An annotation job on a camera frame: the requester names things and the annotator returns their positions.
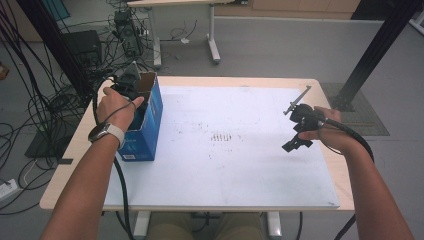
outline small tool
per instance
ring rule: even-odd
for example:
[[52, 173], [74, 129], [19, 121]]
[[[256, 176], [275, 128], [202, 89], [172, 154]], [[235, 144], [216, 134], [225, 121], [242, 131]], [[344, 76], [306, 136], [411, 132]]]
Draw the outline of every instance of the small tool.
[[300, 96], [297, 97], [296, 100], [294, 100], [294, 102], [290, 102], [290, 107], [287, 109], [287, 111], [283, 112], [284, 115], [287, 115], [290, 111], [293, 111], [296, 105], [300, 102], [300, 100], [302, 100], [302, 98], [305, 96], [306, 93], [308, 93], [309, 89], [311, 88], [312, 87], [310, 85], [306, 86], [305, 91], [303, 91], [303, 93], [300, 94]]

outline forearm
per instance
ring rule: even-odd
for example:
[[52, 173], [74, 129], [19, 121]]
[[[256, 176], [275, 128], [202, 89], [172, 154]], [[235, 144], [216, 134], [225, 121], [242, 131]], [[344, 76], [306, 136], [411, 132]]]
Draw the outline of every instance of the forearm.
[[106, 135], [84, 154], [59, 197], [42, 239], [95, 239], [119, 141]]
[[349, 169], [360, 239], [413, 239], [365, 148], [354, 142], [344, 155]]

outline cardboard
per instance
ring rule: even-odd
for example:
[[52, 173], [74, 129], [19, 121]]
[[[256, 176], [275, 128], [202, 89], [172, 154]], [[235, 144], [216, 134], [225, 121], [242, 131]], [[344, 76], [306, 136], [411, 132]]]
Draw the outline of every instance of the cardboard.
[[125, 133], [124, 146], [118, 150], [123, 161], [153, 161], [155, 159], [163, 103], [157, 75], [141, 73], [135, 83], [145, 102], [137, 109], [134, 120]]

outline black device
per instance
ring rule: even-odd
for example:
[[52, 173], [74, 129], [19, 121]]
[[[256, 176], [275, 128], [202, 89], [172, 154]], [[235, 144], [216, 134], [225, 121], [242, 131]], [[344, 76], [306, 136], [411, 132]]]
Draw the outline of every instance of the black device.
[[64, 33], [63, 40], [81, 66], [94, 67], [102, 63], [102, 45], [96, 31]]
[[138, 72], [137, 63], [133, 61], [121, 76], [114, 78], [113, 82], [111, 88], [131, 101], [137, 97], [144, 97], [141, 106], [137, 108], [138, 114], [134, 115], [133, 122], [128, 129], [140, 128], [139, 123], [143, 122], [151, 91], [142, 90], [145, 89], [145, 86], [143, 86], [143, 81]]
[[131, 10], [125, 12], [115, 11], [114, 18], [116, 36], [124, 48], [125, 56], [135, 57], [141, 55], [141, 41], [138, 37], [139, 30], [131, 18]]
[[[298, 133], [318, 130], [320, 124], [323, 124], [318, 120], [321, 118], [324, 118], [324, 115], [319, 111], [313, 110], [307, 104], [296, 105], [290, 115], [290, 120], [297, 123], [293, 129]], [[293, 149], [298, 149], [300, 146], [310, 147], [311, 145], [312, 141], [302, 140], [298, 137], [298, 134], [296, 134], [293, 139], [284, 144], [282, 148], [290, 152]]]

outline watch strap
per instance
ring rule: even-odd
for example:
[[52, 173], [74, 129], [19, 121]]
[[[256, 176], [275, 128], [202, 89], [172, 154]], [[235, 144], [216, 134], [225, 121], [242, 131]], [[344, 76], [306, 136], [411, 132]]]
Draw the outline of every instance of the watch strap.
[[107, 132], [118, 138], [119, 149], [121, 149], [125, 143], [125, 133], [120, 128], [111, 123], [109, 123], [108, 125], [109, 127], [107, 128]]

